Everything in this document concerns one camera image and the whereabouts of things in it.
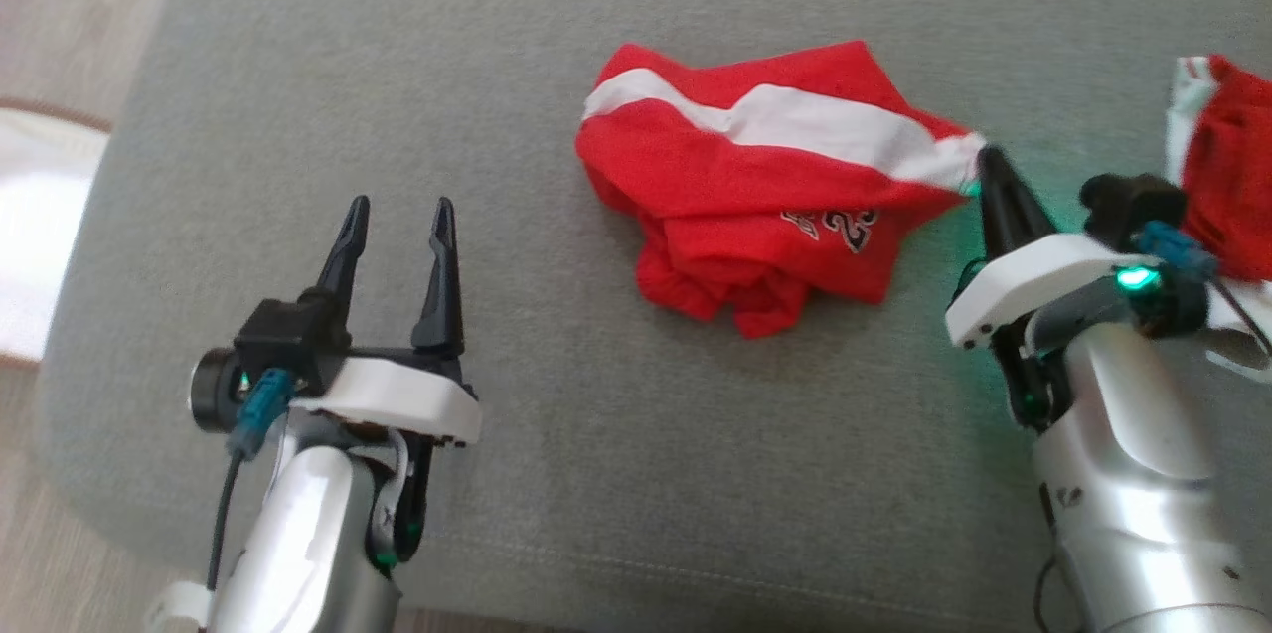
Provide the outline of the red shorts with white stripe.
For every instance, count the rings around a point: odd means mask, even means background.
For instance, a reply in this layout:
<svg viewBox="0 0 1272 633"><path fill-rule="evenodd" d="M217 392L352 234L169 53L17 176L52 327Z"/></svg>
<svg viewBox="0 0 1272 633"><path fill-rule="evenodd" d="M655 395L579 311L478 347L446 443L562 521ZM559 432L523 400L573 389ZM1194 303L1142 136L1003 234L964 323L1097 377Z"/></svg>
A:
<svg viewBox="0 0 1272 633"><path fill-rule="evenodd" d="M904 239L978 184L981 133L918 109L862 41L717 67L623 44L575 147L600 202L644 234L649 301L745 338L817 290L887 297Z"/></svg>

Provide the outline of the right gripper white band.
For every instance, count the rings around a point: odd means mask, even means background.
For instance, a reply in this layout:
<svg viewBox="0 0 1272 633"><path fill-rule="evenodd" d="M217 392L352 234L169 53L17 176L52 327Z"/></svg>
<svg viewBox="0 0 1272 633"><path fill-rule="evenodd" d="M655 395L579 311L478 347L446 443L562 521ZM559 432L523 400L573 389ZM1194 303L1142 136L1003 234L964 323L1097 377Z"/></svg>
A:
<svg viewBox="0 0 1272 633"><path fill-rule="evenodd" d="M1149 339L1191 336L1208 319L1207 281L1086 234L1056 235L1032 186L1014 170L1000 147L979 150L986 258L960 275L946 330L963 351L991 352L1015 423L1046 432L1074 403L1061 362L1072 339L1102 324L1131 325Z"/></svg>

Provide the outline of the red jersey with white sleeves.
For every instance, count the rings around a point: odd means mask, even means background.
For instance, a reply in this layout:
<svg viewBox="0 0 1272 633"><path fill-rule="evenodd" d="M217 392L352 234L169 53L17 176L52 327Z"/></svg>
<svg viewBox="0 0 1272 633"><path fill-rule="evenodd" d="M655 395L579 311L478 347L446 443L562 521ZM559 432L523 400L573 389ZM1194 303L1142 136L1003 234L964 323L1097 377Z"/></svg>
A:
<svg viewBox="0 0 1272 633"><path fill-rule="evenodd" d="M1165 175L1189 197L1183 230L1220 263L1208 360L1272 385L1272 78L1222 55L1177 58Z"/></svg>

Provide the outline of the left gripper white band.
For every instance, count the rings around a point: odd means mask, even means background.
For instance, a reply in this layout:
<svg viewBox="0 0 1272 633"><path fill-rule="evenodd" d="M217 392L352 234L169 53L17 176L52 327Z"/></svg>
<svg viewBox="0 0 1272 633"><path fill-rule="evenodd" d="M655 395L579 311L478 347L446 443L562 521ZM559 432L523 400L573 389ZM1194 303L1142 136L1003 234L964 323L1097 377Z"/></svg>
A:
<svg viewBox="0 0 1272 633"><path fill-rule="evenodd" d="M370 198L356 197L324 261L315 287L329 294L347 316L356 266L368 247ZM432 268L412 347L431 356L462 356L466 348L457 215L439 198L427 247ZM396 465L377 486L368 540L378 569L411 561L422 539L432 450L474 444L482 430L480 402L469 388L444 374L385 358L351 357L321 397L304 397L300 411L315 412L343 433L347 447L391 447Z"/></svg>

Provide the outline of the grey sofa seat cushion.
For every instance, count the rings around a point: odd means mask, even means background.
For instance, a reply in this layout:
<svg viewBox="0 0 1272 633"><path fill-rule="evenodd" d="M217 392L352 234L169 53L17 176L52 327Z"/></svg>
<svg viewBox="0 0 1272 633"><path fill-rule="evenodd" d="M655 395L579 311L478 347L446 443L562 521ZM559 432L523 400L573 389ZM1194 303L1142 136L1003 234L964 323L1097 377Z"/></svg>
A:
<svg viewBox="0 0 1272 633"><path fill-rule="evenodd" d="M722 66L862 39L918 108L1004 144L1056 220L1163 167L1174 58L1272 78L1272 0L168 0L92 186L39 378L47 478L109 540L205 569L226 473L186 394L373 203L350 328L403 344L457 208L480 442L440 453L410 606L591 633L1032 630L1030 439L944 310L962 207L879 308L748 342L636 289L577 118L618 46Z"/></svg>

